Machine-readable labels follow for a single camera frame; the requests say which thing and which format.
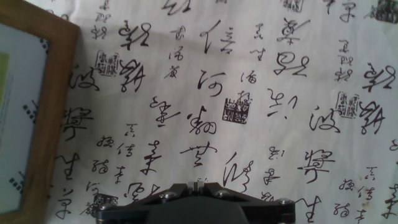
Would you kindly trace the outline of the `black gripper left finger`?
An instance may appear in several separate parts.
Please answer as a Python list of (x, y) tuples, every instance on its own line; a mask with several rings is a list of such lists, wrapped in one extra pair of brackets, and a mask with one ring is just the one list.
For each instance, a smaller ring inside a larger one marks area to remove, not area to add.
[(110, 203), (99, 206), (95, 212), (96, 224), (145, 223), (150, 211), (158, 205), (167, 205), (178, 199), (197, 193), (197, 182), (173, 184), (169, 189), (148, 196), (135, 203), (115, 206)]

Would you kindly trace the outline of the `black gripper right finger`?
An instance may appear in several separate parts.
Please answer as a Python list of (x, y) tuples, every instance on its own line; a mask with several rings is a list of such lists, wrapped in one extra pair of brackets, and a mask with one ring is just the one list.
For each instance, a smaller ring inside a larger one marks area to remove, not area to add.
[(222, 187), (217, 182), (198, 183), (200, 214), (213, 223), (295, 223), (295, 202), (280, 198), (270, 202)]

